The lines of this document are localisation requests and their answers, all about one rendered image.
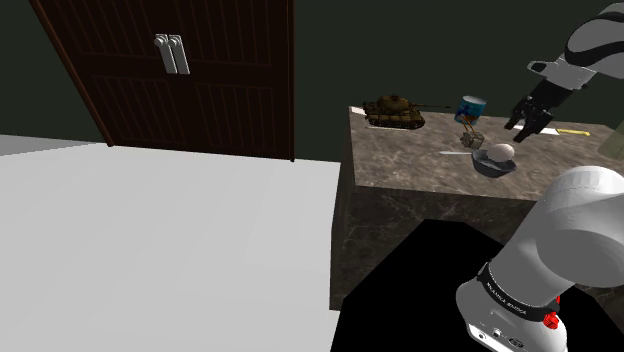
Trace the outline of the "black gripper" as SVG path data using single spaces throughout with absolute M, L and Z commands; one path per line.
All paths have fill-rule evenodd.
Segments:
M 525 99 L 514 106 L 504 128 L 511 130 L 524 119 L 523 128 L 513 138 L 516 143 L 521 143 L 531 134 L 539 134 L 554 118 L 552 109 L 558 108 L 573 93 L 573 89 L 543 79 Z

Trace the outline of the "white egg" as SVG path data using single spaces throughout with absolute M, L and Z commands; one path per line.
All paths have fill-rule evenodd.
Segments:
M 513 159 L 515 150 L 509 144 L 495 144 L 488 148 L 486 155 L 494 162 L 507 162 Z

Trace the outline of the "small grey box with sticks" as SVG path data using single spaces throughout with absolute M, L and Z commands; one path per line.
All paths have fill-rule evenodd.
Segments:
M 464 120 L 463 125 L 466 131 L 460 138 L 462 145 L 473 150 L 480 149 L 485 141 L 484 135 L 477 132 L 467 119 Z

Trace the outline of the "blue can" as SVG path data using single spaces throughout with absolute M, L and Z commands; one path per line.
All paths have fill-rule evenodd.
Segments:
M 482 115 L 487 101 L 475 96 L 463 96 L 454 120 L 461 124 L 474 126 Z

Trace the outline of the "grey bowl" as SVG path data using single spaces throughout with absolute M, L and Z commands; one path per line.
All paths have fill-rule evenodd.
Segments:
M 513 160 L 502 162 L 489 158 L 485 149 L 475 150 L 471 153 L 471 160 L 475 171 L 489 178 L 499 178 L 514 172 L 517 165 Z

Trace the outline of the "olive toy tank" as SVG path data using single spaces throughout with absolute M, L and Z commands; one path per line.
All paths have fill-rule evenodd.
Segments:
M 371 126 L 383 128 L 422 128 L 426 121 L 421 108 L 441 108 L 441 105 L 412 103 L 397 94 L 381 96 L 374 102 L 363 102 L 365 119 Z

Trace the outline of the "brown marble counter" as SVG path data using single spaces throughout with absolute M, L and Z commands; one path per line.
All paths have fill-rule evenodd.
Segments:
M 624 175 L 624 160 L 599 152 L 613 133 L 604 125 L 554 122 L 591 136 L 532 135 L 513 146 L 516 171 L 488 178 L 474 170 L 469 155 L 439 154 L 468 152 L 452 114 L 423 117 L 420 129 L 383 129 L 348 111 L 332 224 L 333 310 L 425 219 L 464 222 L 504 243 L 562 172 L 598 165 Z

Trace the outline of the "black robot stand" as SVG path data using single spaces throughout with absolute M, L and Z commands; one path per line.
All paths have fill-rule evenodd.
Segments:
M 461 222 L 423 221 L 345 297 L 330 352 L 491 352 L 455 292 L 502 247 Z

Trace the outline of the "dark brown double door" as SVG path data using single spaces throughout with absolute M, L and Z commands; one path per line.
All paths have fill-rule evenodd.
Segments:
M 107 144 L 294 159 L 294 0 L 29 2 Z

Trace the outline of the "yellow-handled knife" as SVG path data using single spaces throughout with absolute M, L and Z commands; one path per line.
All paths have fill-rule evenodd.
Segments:
M 515 125 L 513 129 L 522 130 L 524 125 Z M 591 136 L 591 133 L 588 131 L 582 130 L 571 130 L 571 129 L 556 129 L 556 128 L 543 128 L 539 134 L 548 134 L 548 135 L 561 135 L 561 134 L 569 134 L 569 135 L 583 135 L 583 136 Z

